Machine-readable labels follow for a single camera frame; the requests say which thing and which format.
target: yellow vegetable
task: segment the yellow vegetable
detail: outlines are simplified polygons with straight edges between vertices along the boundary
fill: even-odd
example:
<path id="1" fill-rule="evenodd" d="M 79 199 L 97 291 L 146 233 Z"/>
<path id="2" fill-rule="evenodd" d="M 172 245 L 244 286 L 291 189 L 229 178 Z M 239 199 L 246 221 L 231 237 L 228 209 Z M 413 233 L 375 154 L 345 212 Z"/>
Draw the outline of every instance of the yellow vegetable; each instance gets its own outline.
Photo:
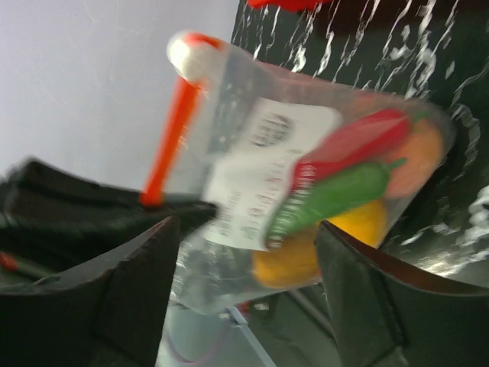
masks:
<path id="1" fill-rule="evenodd" d="M 364 244 L 377 248 L 387 231 L 387 211 L 381 200 L 328 218 L 328 221 Z"/>
<path id="2" fill-rule="evenodd" d="M 381 200 L 374 200 L 328 219 L 335 226 L 363 243 L 378 247 L 387 231 L 387 211 Z M 253 251 L 255 279 L 268 288 L 287 288 L 306 284 L 319 276 L 314 239 L 319 223 L 286 238 L 273 252 Z"/>

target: table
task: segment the table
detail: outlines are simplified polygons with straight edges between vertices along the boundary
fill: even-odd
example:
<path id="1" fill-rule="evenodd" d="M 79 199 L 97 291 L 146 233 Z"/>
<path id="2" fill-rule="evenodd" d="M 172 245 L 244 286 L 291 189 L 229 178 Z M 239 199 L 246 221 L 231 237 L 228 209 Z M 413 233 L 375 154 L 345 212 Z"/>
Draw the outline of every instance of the table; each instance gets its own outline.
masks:
<path id="1" fill-rule="evenodd" d="M 297 73 L 428 99 L 446 110 L 457 128 L 455 146 L 381 249 L 489 286 L 488 3 L 334 0 L 294 14 L 252 10 L 241 0 L 232 43 Z"/>

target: gray wall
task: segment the gray wall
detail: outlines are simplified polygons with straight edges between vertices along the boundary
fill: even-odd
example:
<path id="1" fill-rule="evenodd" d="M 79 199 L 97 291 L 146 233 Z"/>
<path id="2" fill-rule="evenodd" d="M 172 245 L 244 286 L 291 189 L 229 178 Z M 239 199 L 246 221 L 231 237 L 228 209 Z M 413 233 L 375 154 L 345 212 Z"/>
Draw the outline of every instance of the gray wall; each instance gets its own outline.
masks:
<path id="1" fill-rule="evenodd" d="M 176 75 L 170 36 L 229 40 L 238 0 L 0 0 L 0 174 L 28 155 L 140 188 Z"/>

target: white label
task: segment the white label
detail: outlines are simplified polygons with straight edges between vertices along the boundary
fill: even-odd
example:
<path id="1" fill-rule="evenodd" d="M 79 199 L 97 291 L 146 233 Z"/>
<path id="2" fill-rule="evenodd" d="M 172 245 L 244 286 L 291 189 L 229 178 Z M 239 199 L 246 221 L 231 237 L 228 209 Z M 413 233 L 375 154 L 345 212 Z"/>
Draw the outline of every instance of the white label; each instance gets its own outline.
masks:
<path id="1" fill-rule="evenodd" d="M 203 199 L 219 216 L 202 230 L 211 242 L 264 250 L 268 224 L 290 194 L 296 162 L 341 124 L 328 107 L 259 99 L 238 143 L 216 161 Z"/>

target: red object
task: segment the red object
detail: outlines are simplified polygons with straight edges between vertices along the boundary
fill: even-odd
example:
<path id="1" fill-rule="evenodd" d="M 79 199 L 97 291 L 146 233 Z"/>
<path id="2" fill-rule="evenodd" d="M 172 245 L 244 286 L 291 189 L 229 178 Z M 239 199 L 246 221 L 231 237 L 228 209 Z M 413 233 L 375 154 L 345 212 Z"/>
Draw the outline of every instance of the red object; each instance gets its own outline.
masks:
<path id="1" fill-rule="evenodd" d="M 18 265 L 12 255 L 9 255 L 5 252 L 0 252 L 0 265 L 9 271 L 17 271 Z"/>
<path id="2" fill-rule="evenodd" d="M 315 6 L 332 0 L 248 0 L 252 8 L 261 8 L 265 5 L 278 5 L 288 11 L 299 11 L 303 9 L 314 10 Z"/>
<path id="3" fill-rule="evenodd" d="M 385 154 L 399 146 L 409 133 L 409 117 L 399 110 L 385 109 L 362 117 L 333 132 L 299 160 L 293 172 L 292 190 L 302 187 L 301 178 L 322 180 L 353 164 Z M 312 174 L 307 177 L 302 172 Z"/>

